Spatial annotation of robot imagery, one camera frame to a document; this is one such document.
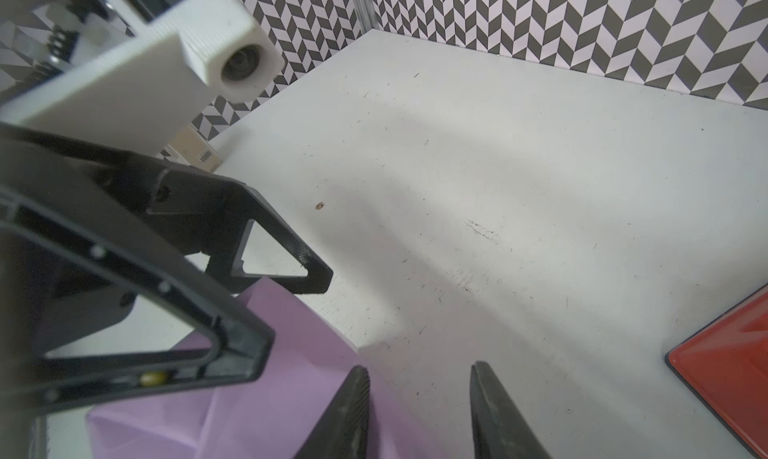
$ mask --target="wall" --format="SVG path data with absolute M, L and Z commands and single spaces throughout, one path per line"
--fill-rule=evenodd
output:
M 768 0 L 373 0 L 379 28 L 768 108 Z
M 360 37 L 361 27 L 352 0 L 242 0 L 283 53 L 286 68 L 252 102 L 230 103 L 219 97 L 193 120 L 200 134 L 211 139 Z M 126 30 L 125 24 L 114 22 Z M 46 43 L 53 27 L 45 6 L 0 24 L 0 90 L 29 74 L 32 60 L 12 49 L 24 34 Z

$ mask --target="red object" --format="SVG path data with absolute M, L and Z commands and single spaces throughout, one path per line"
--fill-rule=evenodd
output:
M 678 345 L 667 364 L 745 446 L 768 459 L 768 285 Z

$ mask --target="purple fabric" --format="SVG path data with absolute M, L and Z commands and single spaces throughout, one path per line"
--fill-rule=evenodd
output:
M 94 459 L 290 459 L 303 445 L 358 354 L 296 296 L 261 279 L 238 296 L 275 329 L 264 374 L 250 384 L 143 397 L 94 407 Z M 192 333 L 178 348 L 206 347 Z M 370 368 L 368 457 L 445 454 Z

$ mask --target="white table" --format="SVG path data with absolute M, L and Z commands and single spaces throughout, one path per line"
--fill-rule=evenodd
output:
M 768 281 L 766 130 L 373 31 L 214 146 L 333 268 L 303 300 L 450 457 L 472 455 L 486 360 L 554 458 L 746 458 L 664 354 Z M 246 267 L 289 264 L 259 244 Z

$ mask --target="patterned wall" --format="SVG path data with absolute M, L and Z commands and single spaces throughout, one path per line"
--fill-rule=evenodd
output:
M 373 0 L 379 27 L 768 109 L 768 0 Z
M 283 53 L 286 68 L 256 101 L 230 103 L 219 97 L 206 107 L 192 124 L 209 140 L 362 33 L 352 0 L 242 1 Z M 0 24 L 0 90 L 31 72 L 32 60 L 14 51 L 12 44 L 18 34 L 46 43 L 53 23 L 45 17 L 45 11 L 46 6 L 42 6 L 13 22 Z M 113 24 L 130 33 L 119 20 Z

